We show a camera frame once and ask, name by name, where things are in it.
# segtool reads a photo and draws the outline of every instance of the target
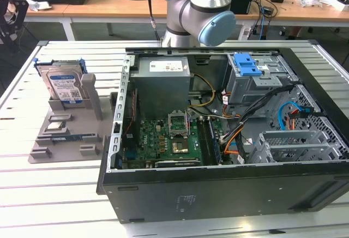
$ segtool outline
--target slotted metal table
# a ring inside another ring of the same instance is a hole
[[[349,194],[315,213],[120,224],[107,197],[95,193],[99,160],[28,163],[49,108],[49,93],[32,59],[82,57],[88,72],[96,75],[99,95],[107,97],[118,90],[125,47],[159,44],[50,41],[43,45],[34,49],[0,99],[0,237],[349,237]],[[319,45],[308,41],[228,41],[222,46],[290,47],[349,116],[349,75]],[[286,233],[272,234],[279,231]]]

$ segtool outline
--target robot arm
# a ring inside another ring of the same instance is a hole
[[[5,19],[9,2],[15,6],[15,11],[9,21]],[[12,52],[17,51],[17,45],[13,42],[16,32],[22,28],[28,9],[26,0],[0,0],[0,44],[3,43]]]
[[[231,0],[167,0],[163,47],[218,46],[233,32]]]

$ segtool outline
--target gray 3d-printed stand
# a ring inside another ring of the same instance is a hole
[[[48,111],[34,147],[30,163],[71,162],[101,159],[113,122],[110,98],[99,98],[95,75],[83,74],[81,84],[89,98],[83,106],[65,108],[60,100],[49,100]]]

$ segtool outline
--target yellow cable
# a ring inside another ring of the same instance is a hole
[[[202,77],[201,75],[196,74],[196,73],[194,73],[194,76],[200,77],[202,80],[204,80],[204,81],[208,84],[208,86],[209,86],[209,87],[211,88],[211,90],[212,90],[212,97],[211,97],[211,99],[210,99],[208,102],[206,102],[206,103],[202,103],[202,104],[192,104],[192,105],[188,105],[188,106],[189,106],[189,107],[204,107],[204,106],[210,104],[211,102],[213,102],[214,96],[215,96],[215,90],[214,90],[213,86],[212,86],[204,77]]]

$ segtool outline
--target green circuit board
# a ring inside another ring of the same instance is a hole
[[[219,119],[212,120],[214,133],[222,135]],[[185,128],[184,120],[172,119],[171,130]],[[126,158],[129,169],[144,168],[146,161],[160,160],[198,160],[202,163],[202,154],[196,120],[188,123],[189,135],[171,137],[168,120],[142,120],[140,124],[139,146],[136,150],[127,150]]]
[[[174,121],[171,129],[179,130],[183,128],[180,122]],[[158,121],[144,121],[141,124],[140,144],[141,148],[137,152],[138,159],[195,159],[201,160],[200,144],[198,143],[196,121],[190,126],[188,140],[188,151],[175,153],[173,143],[177,138],[171,139],[169,134],[168,120],[160,121],[163,125],[158,132],[156,126]]]

